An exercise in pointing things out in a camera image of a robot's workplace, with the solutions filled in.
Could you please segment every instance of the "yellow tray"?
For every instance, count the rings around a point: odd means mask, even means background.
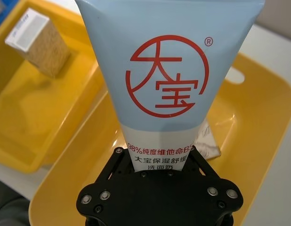
[[[4,44],[28,7],[48,15],[71,50],[56,79]],[[21,0],[0,26],[0,163],[22,172],[53,163],[103,84],[82,18],[45,1]]]
[[[241,225],[276,154],[291,119],[291,87],[266,68],[238,55],[234,67],[245,75],[236,85],[225,81],[208,113],[222,155],[209,161],[222,177],[236,183],[244,205],[234,214]],[[75,202],[93,183],[116,146],[124,145],[107,94],[60,156],[30,205],[32,226],[82,226]]]

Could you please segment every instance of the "light blue tube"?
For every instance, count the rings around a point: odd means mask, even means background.
[[[76,2],[135,170],[152,166],[139,149],[184,157],[264,0]]]

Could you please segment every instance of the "metal screw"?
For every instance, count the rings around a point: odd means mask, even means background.
[[[88,204],[91,201],[91,199],[92,199],[91,195],[87,194],[87,195],[82,197],[81,203],[82,204]]]
[[[219,201],[219,202],[218,202],[218,207],[219,207],[220,209],[224,209],[224,208],[226,207],[225,202],[223,202],[223,201]]]
[[[218,195],[218,190],[216,188],[214,188],[214,187],[207,188],[207,192],[211,196],[217,196]]]
[[[108,191],[103,191],[101,194],[100,194],[100,196],[99,196],[99,198],[101,199],[101,200],[107,200],[108,198],[110,198],[110,192],[108,192]]]
[[[235,190],[229,189],[226,191],[226,194],[229,198],[236,199],[238,197],[238,194]]]
[[[103,211],[103,206],[102,205],[97,205],[94,208],[94,212],[96,212],[96,213],[100,213],[101,211]]]
[[[146,177],[146,172],[141,172],[140,176],[141,176],[142,178],[145,178],[145,177]]]
[[[118,153],[118,154],[122,153],[122,148],[120,148],[120,147],[117,148],[117,149],[115,150],[115,152]]]
[[[169,175],[170,177],[172,177],[172,176],[174,175],[174,173],[173,173],[172,171],[169,171],[169,172],[168,172],[168,175]]]

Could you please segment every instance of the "red circular logo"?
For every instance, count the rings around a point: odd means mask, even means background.
[[[195,102],[193,100],[189,100],[190,95],[188,95],[187,92],[192,91],[194,89],[198,89],[198,80],[183,80],[181,79],[181,74],[177,73],[176,79],[172,79],[167,72],[164,70],[162,66],[162,62],[182,62],[182,57],[169,57],[169,56],[160,56],[160,50],[161,50],[161,42],[162,41],[178,41],[181,43],[184,43],[190,47],[192,47],[195,52],[200,56],[200,58],[203,61],[204,65],[204,81],[201,86],[201,89],[199,91],[199,95],[203,94],[206,85],[209,78],[209,64],[208,60],[206,58],[205,53],[202,51],[202,49],[192,42],[191,40],[178,36],[178,35],[163,35],[158,36],[156,38],[153,38],[146,43],[144,43],[141,47],[139,47],[136,52],[132,55],[130,61],[132,62],[153,62],[153,66],[150,69],[150,72],[148,75],[139,83],[137,86],[132,87],[131,86],[131,71],[126,71],[126,85],[128,89],[128,93],[130,97],[132,98],[133,102],[145,113],[159,117],[159,118],[172,118],[176,117],[178,115],[181,115],[185,112],[187,112],[189,109],[191,109]],[[147,49],[149,46],[156,44],[156,53],[153,57],[141,57],[140,54]],[[136,91],[141,89],[152,77],[154,74],[154,71],[156,69],[159,69],[163,77],[165,78],[162,81],[156,81],[155,82],[155,90],[161,90],[163,93],[172,93],[173,96],[163,96],[162,100],[171,100],[173,101],[172,104],[157,104],[155,105],[155,109],[169,109],[169,113],[158,113],[154,112],[153,110],[149,110],[145,108],[136,98],[136,95],[134,94]]]

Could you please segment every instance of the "white table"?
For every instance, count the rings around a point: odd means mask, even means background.
[[[48,0],[79,13],[74,0]],[[291,84],[291,41],[253,26],[241,52]],[[32,199],[50,167],[25,175],[0,165],[0,180]],[[291,124],[244,226],[291,225]]]

